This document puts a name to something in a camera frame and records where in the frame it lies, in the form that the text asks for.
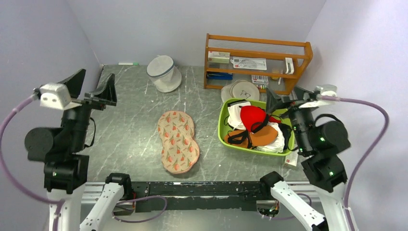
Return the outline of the pink floral laundry bag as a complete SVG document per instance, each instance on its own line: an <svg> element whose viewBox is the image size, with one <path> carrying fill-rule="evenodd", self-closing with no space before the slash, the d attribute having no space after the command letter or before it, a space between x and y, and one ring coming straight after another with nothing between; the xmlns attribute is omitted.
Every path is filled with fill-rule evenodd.
<svg viewBox="0 0 408 231"><path fill-rule="evenodd" d="M192 118L181 111L167 111L157 123L162 142L161 162L171 174L188 172L199 160L200 148L194 139Z"/></svg>

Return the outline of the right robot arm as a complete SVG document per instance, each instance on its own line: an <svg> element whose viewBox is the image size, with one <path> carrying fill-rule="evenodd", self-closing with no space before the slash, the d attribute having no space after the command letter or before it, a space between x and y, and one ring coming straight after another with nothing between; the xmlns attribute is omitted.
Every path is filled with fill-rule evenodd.
<svg viewBox="0 0 408 231"><path fill-rule="evenodd" d="M305 159L303 171L314 186L323 206L323 213L316 211L296 194L277 172L261 178L260 194L265 199L275 198L286 207L307 231L355 231L347 207L344 204L347 174L339 153L351 144L348 132L341 120L329 115L329 121L321 125L312 112L328 105L325 96L335 97L337 87L326 84L313 91L295 87L287 96L267 90L266 112L285 109L283 117L290 120L298 153Z"/></svg>

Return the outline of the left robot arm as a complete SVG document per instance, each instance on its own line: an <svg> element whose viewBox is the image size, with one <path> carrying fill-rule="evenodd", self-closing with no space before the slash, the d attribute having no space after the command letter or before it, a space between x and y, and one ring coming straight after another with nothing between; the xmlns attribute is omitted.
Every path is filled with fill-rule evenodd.
<svg viewBox="0 0 408 231"><path fill-rule="evenodd" d="M101 231L112 217L116 204L133 195L130 176L111 173L92 210L84 220L80 218L89 166L89 156L81 152L87 148L85 140L91 112L117 104L114 74L97 89L86 93L84 99L79 99L85 74L85 69L80 69L60 82L34 90L42 107L63 112L58 128L34 128L25 137L27 158L44 164L47 198L55 201L50 205L52 231Z"/></svg>

